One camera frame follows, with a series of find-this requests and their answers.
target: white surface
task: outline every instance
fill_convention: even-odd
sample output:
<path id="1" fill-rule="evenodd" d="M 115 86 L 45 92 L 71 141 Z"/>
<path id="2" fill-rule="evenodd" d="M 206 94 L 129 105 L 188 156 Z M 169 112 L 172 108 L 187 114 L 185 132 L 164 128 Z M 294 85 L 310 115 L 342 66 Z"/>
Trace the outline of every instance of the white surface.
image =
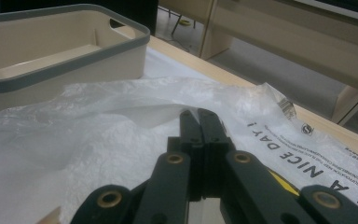
<path id="1" fill-rule="evenodd" d="M 67 223 L 94 189 L 109 183 L 134 188 L 150 177 L 157 156 L 166 150 L 167 137 L 179 134 L 179 113 L 192 106 L 216 112 L 238 150 L 254 153 L 298 187 L 308 185 L 310 179 L 281 160 L 283 153 L 299 153 L 295 147 L 305 146 L 325 157 L 327 152 L 336 152 L 329 159 L 333 157 L 337 164 L 348 161 L 341 158 L 345 151 L 334 139 L 317 131 L 313 136 L 301 133 L 277 106 L 280 94 L 273 89 L 246 89 L 195 78 L 155 78 L 201 74 L 153 50 L 146 58 L 149 79 L 75 84 L 53 101 L 0 113 L 0 223 L 35 223 L 58 205 Z M 281 147 L 272 150 L 268 143 L 260 143 L 265 134 L 261 139 L 271 139 Z M 306 155 L 301 157 L 312 162 Z M 312 181 L 326 184 L 340 178 L 345 183 L 345 177 L 324 173 Z M 194 204 L 203 214 L 190 213 L 190 217 L 221 223 L 216 206 L 216 201 L 203 208 Z M 210 220 L 211 215 L 217 218 Z"/>

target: beige plastic tray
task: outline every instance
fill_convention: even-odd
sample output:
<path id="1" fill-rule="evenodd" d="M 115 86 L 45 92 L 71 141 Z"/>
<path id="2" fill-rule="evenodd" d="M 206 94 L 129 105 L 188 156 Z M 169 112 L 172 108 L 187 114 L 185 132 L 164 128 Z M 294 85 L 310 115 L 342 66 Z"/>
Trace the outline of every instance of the beige plastic tray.
<path id="1" fill-rule="evenodd" d="M 0 15 L 0 110 L 52 99 L 70 83 L 138 78 L 147 28 L 103 7 Z"/>

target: wooden table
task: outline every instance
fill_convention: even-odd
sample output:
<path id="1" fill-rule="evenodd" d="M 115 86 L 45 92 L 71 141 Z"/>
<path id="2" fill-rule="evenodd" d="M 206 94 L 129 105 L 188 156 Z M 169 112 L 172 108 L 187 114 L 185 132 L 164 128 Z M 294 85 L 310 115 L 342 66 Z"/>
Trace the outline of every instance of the wooden table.
<path id="1" fill-rule="evenodd" d="M 191 55 L 187 52 L 184 52 L 174 46 L 171 46 L 153 36 L 150 38 L 148 47 L 157 50 L 158 52 L 173 58 L 179 63 L 182 63 L 188 67 L 193 68 L 194 70 L 202 73 L 203 75 L 210 77 L 221 83 L 228 85 L 239 85 L 244 87 L 253 87 L 254 84 L 232 75 L 228 71 L 225 71 L 211 63 L 203 61 L 202 59 Z M 353 133 L 336 123 L 333 123 L 327 119 L 324 119 L 318 115 L 309 112 L 308 110 L 295 105 L 297 117 L 304 120 L 313 128 L 329 133 L 335 138 L 340 140 L 342 143 L 347 145 L 351 150 L 358 153 L 358 134 Z"/>

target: gold rivet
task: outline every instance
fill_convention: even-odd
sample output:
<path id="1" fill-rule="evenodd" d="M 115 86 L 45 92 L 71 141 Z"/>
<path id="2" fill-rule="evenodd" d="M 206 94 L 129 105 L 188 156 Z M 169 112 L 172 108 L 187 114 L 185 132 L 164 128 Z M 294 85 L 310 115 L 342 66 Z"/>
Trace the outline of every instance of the gold rivet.
<path id="1" fill-rule="evenodd" d="M 234 160 L 240 163 L 247 163 L 251 161 L 251 158 L 244 153 L 237 153 L 234 155 Z"/>
<path id="2" fill-rule="evenodd" d="M 324 207 L 337 209 L 341 206 L 341 203 L 339 202 L 338 198 L 329 193 L 323 191 L 316 191 L 312 194 L 312 196 L 318 204 Z"/>
<path id="3" fill-rule="evenodd" d="M 97 204 L 101 208 L 109 208 L 118 205 L 121 202 L 122 195 L 117 190 L 109 190 L 100 195 Z"/>
<path id="4" fill-rule="evenodd" d="M 181 157 L 177 154 L 172 154 L 172 155 L 168 156 L 167 161 L 172 164 L 178 164 L 183 161 L 183 157 Z"/>

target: transparent plastic wrap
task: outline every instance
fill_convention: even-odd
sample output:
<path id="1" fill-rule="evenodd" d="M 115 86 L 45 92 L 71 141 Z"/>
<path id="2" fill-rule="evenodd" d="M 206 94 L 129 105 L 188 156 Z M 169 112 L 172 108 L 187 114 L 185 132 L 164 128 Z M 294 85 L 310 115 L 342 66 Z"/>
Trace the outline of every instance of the transparent plastic wrap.
<path id="1" fill-rule="evenodd" d="M 98 187 L 133 189 L 179 135 L 179 114 L 199 107 L 295 191 L 321 184 L 358 203 L 358 155 L 296 119 L 269 85 L 166 77 L 74 84 L 52 101 L 0 112 L 0 223 L 36 223 L 57 206 L 69 223 Z"/>

